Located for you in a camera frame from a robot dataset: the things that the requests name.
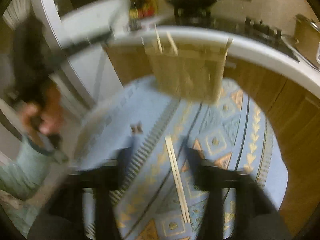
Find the gas stove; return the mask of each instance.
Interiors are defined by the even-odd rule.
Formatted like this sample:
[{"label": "gas stove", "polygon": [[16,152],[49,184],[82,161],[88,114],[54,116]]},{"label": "gas stove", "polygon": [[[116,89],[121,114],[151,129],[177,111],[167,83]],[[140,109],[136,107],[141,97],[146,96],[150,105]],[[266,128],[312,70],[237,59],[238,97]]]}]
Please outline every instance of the gas stove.
[{"label": "gas stove", "polygon": [[193,26],[240,35],[270,46],[290,58],[299,61],[291,49],[281,40],[281,30],[270,28],[262,21],[256,22],[246,18],[245,22],[220,17],[175,17],[158,25]]}]

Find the blue patterned tablecloth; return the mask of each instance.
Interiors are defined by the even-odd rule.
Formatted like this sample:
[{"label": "blue patterned tablecloth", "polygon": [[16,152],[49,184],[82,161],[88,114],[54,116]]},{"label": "blue patterned tablecloth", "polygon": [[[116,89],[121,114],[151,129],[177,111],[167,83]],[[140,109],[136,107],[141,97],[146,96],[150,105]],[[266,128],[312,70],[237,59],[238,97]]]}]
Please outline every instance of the blue patterned tablecloth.
[{"label": "blue patterned tablecloth", "polygon": [[[114,98],[113,107],[101,120],[80,154],[82,169],[113,158],[117,149],[126,147],[132,126],[139,126],[139,145],[129,174],[119,191],[111,193],[118,227],[124,239],[195,239],[203,216],[207,192],[193,186],[180,138],[187,134],[193,147],[221,168],[246,169],[279,207],[286,188],[287,171],[271,125],[260,108],[238,85],[222,82],[217,104],[188,102],[160,93],[154,77],[129,84]],[[173,141],[191,223],[183,222],[164,137]],[[235,216],[234,191],[225,190],[224,236],[232,232]],[[93,197],[85,195],[85,223],[93,238]]]}]

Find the countertop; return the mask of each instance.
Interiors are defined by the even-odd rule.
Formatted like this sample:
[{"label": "countertop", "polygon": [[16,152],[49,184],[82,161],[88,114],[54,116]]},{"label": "countertop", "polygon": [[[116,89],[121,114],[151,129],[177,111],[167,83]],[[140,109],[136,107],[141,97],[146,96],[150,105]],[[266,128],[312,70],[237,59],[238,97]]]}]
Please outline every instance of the countertop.
[{"label": "countertop", "polygon": [[[167,40],[166,33],[170,32],[173,39],[190,38],[204,41],[226,43],[229,38],[232,44],[228,55],[256,63],[276,73],[295,81],[320,99],[320,72],[311,68],[299,56],[300,62],[262,43],[239,35],[189,26],[157,26],[160,39]],[[139,30],[117,35],[111,42],[114,45],[145,44],[156,38],[153,29]]]}]

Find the person's hand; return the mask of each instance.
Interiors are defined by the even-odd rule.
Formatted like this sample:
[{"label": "person's hand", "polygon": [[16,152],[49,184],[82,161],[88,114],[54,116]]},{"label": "person's hand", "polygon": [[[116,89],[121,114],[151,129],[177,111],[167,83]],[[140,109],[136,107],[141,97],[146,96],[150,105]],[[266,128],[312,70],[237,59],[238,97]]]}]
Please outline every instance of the person's hand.
[{"label": "person's hand", "polygon": [[46,105],[44,109],[37,103],[28,103],[20,112],[20,119],[29,138],[43,146],[42,140],[37,131],[31,125],[31,118],[40,116],[43,122],[39,126],[39,131],[44,135],[57,134],[63,124],[62,107],[60,106],[61,94],[57,86],[52,82],[46,91]]}]

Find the light green sleeve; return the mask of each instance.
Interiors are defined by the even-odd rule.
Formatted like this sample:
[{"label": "light green sleeve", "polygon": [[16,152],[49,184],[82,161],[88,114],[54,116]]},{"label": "light green sleeve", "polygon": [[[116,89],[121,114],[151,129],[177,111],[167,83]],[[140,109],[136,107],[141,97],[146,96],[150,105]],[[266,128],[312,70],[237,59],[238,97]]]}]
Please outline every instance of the light green sleeve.
[{"label": "light green sleeve", "polygon": [[31,198],[48,175],[53,161],[52,155],[37,152],[23,137],[17,160],[0,166],[0,190],[21,200]]}]

